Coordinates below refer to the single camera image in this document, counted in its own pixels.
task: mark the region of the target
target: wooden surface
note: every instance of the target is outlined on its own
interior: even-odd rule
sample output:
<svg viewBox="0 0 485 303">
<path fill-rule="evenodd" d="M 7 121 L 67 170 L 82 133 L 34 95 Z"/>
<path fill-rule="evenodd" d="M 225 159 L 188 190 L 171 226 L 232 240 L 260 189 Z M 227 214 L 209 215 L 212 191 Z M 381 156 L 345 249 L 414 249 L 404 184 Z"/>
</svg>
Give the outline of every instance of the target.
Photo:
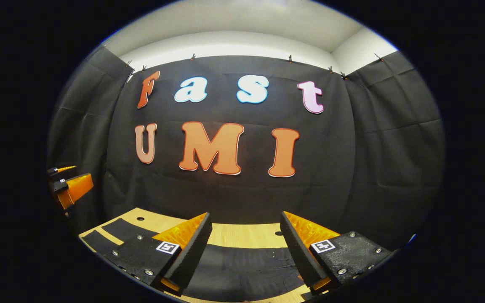
<svg viewBox="0 0 485 303">
<path fill-rule="evenodd" d="M 142 217 L 144 220 L 139 221 L 137 218 Z M 123 241 L 115 238 L 104 229 L 105 226 L 116 219 L 123 219 L 135 226 L 139 226 L 144 229 L 148 229 L 154 232 L 163 232 L 179 223 L 185 221 L 185 219 L 169 217 L 167 215 L 160 215 L 158 213 L 152 213 L 143 209 L 135 208 L 128 213 L 124 213 L 119 217 L 116 217 L 104 224 L 97 226 L 96 228 L 90 229 L 79 235 L 79 238 L 86 236 L 90 232 L 96 230 L 102 236 L 111 240 L 117 245 L 121 245 Z M 226 247 L 240 247 L 249 249 L 262 249 L 262 248 L 281 248 L 287 247 L 283 236 L 275 235 L 275 232 L 280 231 L 280 223 L 273 224 L 252 224 L 252 225 L 241 225 L 241 224 L 212 224 L 212 232 L 208 240 L 208 244 L 214 244 Z M 253 301 L 255 303 L 300 303 L 303 302 L 303 293 L 310 292 L 310 288 L 306 285 L 292 290 L 283 295 L 277 297 L 268 298 L 260 301 Z M 206 301 L 191 297 L 186 297 L 182 295 L 181 297 L 174 296 L 176 298 L 182 299 L 191 303 L 206 303 L 212 301 Z"/>
</svg>

